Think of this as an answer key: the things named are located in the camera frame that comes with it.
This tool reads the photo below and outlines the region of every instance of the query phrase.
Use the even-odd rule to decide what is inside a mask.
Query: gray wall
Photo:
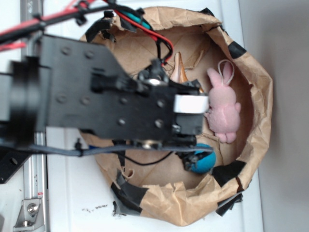
[[[270,148],[259,168],[264,230],[308,231],[309,1],[239,4],[245,47],[274,79]]]

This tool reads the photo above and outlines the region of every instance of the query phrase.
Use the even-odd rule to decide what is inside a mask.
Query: teal object
[[[129,13],[129,12],[124,12],[124,11],[120,11],[121,13],[123,13],[124,15],[128,16],[130,19],[132,19],[134,22],[136,23],[140,23],[140,18],[136,17],[135,15]],[[142,22],[141,25],[147,29],[150,29],[150,25]]]
[[[206,144],[197,144],[197,146],[210,147],[209,145],[206,145]],[[202,152],[203,151],[196,151],[194,154],[196,155]],[[216,154],[213,151],[210,155],[206,156],[203,159],[200,159],[197,162],[196,167],[193,164],[191,171],[194,173],[198,173],[198,174],[204,174],[204,173],[209,172],[209,170],[214,167],[215,163],[216,163]]]

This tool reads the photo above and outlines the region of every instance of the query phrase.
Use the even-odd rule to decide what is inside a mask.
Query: crumpled paper
[[[117,170],[120,170],[127,182],[148,188],[140,203],[141,216],[185,226],[214,211],[218,202],[248,187],[269,146],[272,80],[248,52],[239,58],[232,58],[228,46],[233,40],[219,27],[221,22],[211,15],[170,7],[151,7],[145,9],[144,18],[173,42],[174,54],[181,52],[188,79],[198,79],[206,92],[211,88],[207,68],[216,69],[218,62],[226,58],[236,68],[230,84],[236,92],[237,102],[242,106],[241,126],[236,141],[231,144],[220,143],[209,130],[206,120],[203,133],[197,140],[214,147],[217,156],[215,166],[228,165],[234,160],[245,162],[237,178],[221,187],[210,173],[200,175],[185,171],[181,160],[175,155],[146,167],[126,161],[125,170],[116,155],[96,156],[109,184],[116,183]],[[104,39],[101,34],[96,36],[93,43],[109,47],[130,75],[136,75],[156,57],[156,46],[152,39],[140,30],[137,33],[123,30],[118,17],[114,18],[109,33],[115,36],[115,43]],[[167,52],[162,46],[162,54]],[[168,75],[171,75],[174,66],[174,58],[171,58],[165,66]],[[111,141],[90,134],[83,134],[83,138],[90,145],[112,145]],[[166,152],[127,151],[126,155],[146,163],[160,159]]]

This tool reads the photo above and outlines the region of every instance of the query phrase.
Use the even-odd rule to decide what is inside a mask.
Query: cable
[[[7,51],[7,50],[13,50],[13,49],[17,49],[17,48],[23,48],[26,47],[26,43],[22,42],[22,43],[9,43],[9,44],[5,44],[5,45],[0,45],[0,52],[2,51]]]
[[[41,145],[31,145],[29,149],[34,151],[35,153],[44,153],[44,154],[60,154],[66,156],[80,156],[81,152],[79,150],[65,150],[60,148],[41,146]],[[96,155],[100,153],[113,153],[117,151],[125,151],[125,150],[145,150],[143,147],[136,147],[133,145],[115,145],[115,146],[107,146],[100,147],[94,149],[83,150],[84,156]],[[194,151],[205,151],[205,152],[213,152],[211,147],[203,147],[203,146],[193,146],[193,147],[181,147],[181,146],[166,146],[161,147],[159,149],[146,149],[147,151],[175,151],[175,152],[194,152]]]
[[[104,11],[110,9],[110,6],[97,7],[89,9],[88,5],[94,2],[94,0],[81,1],[78,6],[68,9],[65,8],[63,11],[48,16],[37,17],[32,20],[23,22],[15,27],[0,32],[0,44],[12,43],[20,38],[26,37],[29,34],[43,30],[46,26],[59,23],[71,18],[79,18],[85,14],[94,13],[98,11]]]
[[[154,161],[154,162],[150,162],[150,163],[140,163],[126,155],[122,155],[122,154],[118,154],[119,156],[122,156],[124,157],[125,159],[131,161],[132,163],[134,164],[137,164],[139,166],[149,166],[149,165],[154,165],[154,164],[157,164],[159,162],[162,162],[163,160],[165,160],[166,158],[168,158],[171,154],[173,154],[174,152],[173,151],[170,151],[167,155],[165,155],[164,157],[162,157],[161,159],[157,160],[157,161]]]
[[[155,32],[151,28],[150,24],[148,22],[146,22],[146,20],[143,20],[142,23],[138,23],[137,20],[139,18],[137,16],[133,15],[132,13],[126,13],[124,11],[117,11],[117,10],[115,10],[115,12],[123,20],[125,20],[125,21],[129,22],[130,24],[132,24],[132,25],[138,27],[139,29],[143,30],[146,34],[148,34],[156,42],[157,51],[158,51],[158,58],[160,58],[160,59],[161,59],[160,43],[164,43],[164,45],[168,48],[169,52],[164,58],[161,59],[161,63],[166,64],[167,61],[171,58],[171,56],[173,54],[174,48],[173,48],[172,42],[169,39],[167,39],[166,37]]]

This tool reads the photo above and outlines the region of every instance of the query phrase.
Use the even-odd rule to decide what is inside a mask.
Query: bunny ear
[[[225,62],[225,65],[223,67],[223,75],[221,73],[221,67],[220,65]],[[221,60],[218,64],[218,70],[220,73],[220,76],[222,77],[222,84],[224,83],[226,86],[230,84],[234,77],[235,69],[231,61],[228,59]]]
[[[222,86],[222,79],[220,74],[213,68],[207,69],[207,74],[211,80],[211,84],[213,87]]]

